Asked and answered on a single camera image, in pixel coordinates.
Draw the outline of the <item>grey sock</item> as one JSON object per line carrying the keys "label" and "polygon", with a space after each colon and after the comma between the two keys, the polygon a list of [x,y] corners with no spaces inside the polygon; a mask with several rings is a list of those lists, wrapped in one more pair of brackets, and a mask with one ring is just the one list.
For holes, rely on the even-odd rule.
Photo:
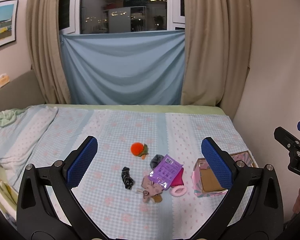
{"label": "grey sock", "polygon": [[164,159],[164,156],[163,156],[163,155],[156,154],[156,155],[151,159],[151,162],[150,162],[150,167],[151,167],[151,169],[154,170],[154,169],[160,164],[160,162],[162,161],[162,159]]}

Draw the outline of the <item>brown plush hair clip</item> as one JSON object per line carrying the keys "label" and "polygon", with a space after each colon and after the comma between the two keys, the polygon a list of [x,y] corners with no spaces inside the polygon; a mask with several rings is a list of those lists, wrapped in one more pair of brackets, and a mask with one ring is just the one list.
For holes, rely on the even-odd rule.
{"label": "brown plush hair clip", "polygon": [[143,199],[142,201],[144,203],[147,203],[147,202],[154,202],[154,203],[160,203],[162,202],[162,196],[160,194],[157,194],[157,195],[154,195],[154,196],[143,196]]}

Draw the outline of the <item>orange pompom toy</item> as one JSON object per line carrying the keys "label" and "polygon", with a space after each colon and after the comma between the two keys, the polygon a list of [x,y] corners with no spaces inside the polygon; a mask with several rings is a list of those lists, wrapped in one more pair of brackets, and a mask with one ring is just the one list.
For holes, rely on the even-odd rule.
{"label": "orange pompom toy", "polygon": [[140,157],[142,160],[144,160],[148,154],[148,146],[140,142],[135,142],[131,145],[130,152],[132,155]]}

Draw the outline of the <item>framed wall picture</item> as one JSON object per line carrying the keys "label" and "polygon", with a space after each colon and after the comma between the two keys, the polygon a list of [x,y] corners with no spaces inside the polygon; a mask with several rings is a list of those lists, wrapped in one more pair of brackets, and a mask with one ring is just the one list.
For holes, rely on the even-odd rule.
{"label": "framed wall picture", "polygon": [[19,0],[0,1],[0,47],[16,41]]}

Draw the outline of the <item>green bed sheet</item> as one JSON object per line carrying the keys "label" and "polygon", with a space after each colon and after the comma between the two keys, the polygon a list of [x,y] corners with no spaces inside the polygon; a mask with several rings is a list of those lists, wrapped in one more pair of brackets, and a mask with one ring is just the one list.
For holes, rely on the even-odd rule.
{"label": "green bed sheet", "polygon": [[151,139],[185,143],[212,136],[221,139],[231,120],[211,106],[81,106],[42,104],[14,109],[14,121],[0,124],[0,142],[11,139]]}

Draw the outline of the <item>black patterned scrunchie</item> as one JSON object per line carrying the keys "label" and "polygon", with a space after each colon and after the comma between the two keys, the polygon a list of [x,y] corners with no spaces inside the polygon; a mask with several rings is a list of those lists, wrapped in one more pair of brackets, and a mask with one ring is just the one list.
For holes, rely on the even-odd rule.
{"label": "black patterned scrunchie", "polygon": [[124,183],[125,189],[131,190],[134,185],[134,180],[130,176],[130,169],[128,167],[124,167],[121,172],[121,178]]}

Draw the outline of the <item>right beige curtain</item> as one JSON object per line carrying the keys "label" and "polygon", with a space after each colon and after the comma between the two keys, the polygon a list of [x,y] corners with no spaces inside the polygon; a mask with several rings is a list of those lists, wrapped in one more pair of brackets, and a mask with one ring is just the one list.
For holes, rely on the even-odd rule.
{"label": "right beige curtain", "polygon": [[250,0],[185,0],[183,105],[218,106],[234,118],[249,72]]}

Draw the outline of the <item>purple foil packet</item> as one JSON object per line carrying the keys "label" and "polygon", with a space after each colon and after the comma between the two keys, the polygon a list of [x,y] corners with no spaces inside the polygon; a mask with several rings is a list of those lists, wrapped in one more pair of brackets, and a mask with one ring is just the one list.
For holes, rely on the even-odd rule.
{"label": "purple foil packet", "polygon": [[148,178],[150,181],[159,184],[163,190],[167,190],[182,167],[183,165],[167,154],[157,167],[150,172]]}

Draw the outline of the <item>beige curtain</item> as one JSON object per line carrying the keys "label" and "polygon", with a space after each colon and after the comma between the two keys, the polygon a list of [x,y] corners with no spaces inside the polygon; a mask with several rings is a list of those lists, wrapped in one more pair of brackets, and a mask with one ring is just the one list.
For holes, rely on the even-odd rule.
{"label": "beige curtain", "polygon": [[59,0],[27,0],[26,37],[31,67],[47,103],[69,104],[58,24]]}
{"label": "beige curtain", "polygon": [[183,105],[218,106],[234,118],[249,72],[250,0],[185,0]]}

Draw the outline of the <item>light blue hanging sheet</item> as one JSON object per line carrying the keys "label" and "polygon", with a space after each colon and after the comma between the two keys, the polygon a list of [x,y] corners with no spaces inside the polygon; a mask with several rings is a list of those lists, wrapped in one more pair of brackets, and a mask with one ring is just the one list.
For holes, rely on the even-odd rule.
{"label": "light blue hanging sheet", "polygon": [[62,65],[76,105],[179,105],[185,33],[61,35]]}

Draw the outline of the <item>magenta zip pouch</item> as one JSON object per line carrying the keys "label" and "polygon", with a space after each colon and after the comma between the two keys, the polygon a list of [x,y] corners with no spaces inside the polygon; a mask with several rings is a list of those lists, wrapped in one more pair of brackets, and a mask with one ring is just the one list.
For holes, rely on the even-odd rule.
{"label": "magenta zip pouch", "polygon": [[182,185],[184,185],[184,182],[183,182],[183,172],[184,172],[184,168],[182,167],[181,170],[179,171],[179,173],[174,178],[174,180],[171,182],[170,187],[176,187],[176,186],[182,186]]}

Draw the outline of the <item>pink patterned cardboard box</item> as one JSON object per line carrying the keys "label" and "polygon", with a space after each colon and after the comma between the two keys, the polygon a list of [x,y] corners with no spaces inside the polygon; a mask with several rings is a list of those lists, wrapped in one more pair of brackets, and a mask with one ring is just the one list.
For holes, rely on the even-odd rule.
{"label": "pink patterned cardboard box", "polygon": [[[250,151],[231,155],[234,161],[243,161],[249,167],[258,167]],[[198,158],[192,172],[194,194],[198,198],[214,197],[225,194],[227,189],[221,187],[205,158]]]}

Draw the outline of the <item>pink fluffy scrunchie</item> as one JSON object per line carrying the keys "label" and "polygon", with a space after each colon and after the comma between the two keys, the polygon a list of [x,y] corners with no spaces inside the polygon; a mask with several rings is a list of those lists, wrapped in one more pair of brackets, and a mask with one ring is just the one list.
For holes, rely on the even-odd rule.
{"label": "pink fluffy scrunchie", "polygon": [[170,195],[174,197],[182,197],[187,193],[187,187],[185,185],[178,185],[170,189]]}

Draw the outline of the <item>dusty pink scrunchie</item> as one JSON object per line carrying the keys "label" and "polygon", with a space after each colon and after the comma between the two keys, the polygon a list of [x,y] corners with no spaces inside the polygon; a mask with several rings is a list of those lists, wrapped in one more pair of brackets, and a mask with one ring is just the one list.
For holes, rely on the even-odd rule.
{"label": "dusty pink scrunchie", "polygon": [[151,197],[157,194],[161,195],[162,187],[159,184],[151,181],[148,176],[144,176],[141,183],[141,189],[137,188],[136,192],[142,194],[142,198],[143,196]]}

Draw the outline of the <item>wall socket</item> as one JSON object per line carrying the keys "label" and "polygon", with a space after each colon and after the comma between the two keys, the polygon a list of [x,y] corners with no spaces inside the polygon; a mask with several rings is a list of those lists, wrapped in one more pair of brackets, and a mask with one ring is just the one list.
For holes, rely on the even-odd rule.
{"label": "wall socket", "polygon": [[0,75],[0,88],[4,87],[9,82],[10,82],[10,77],[6,73]]}

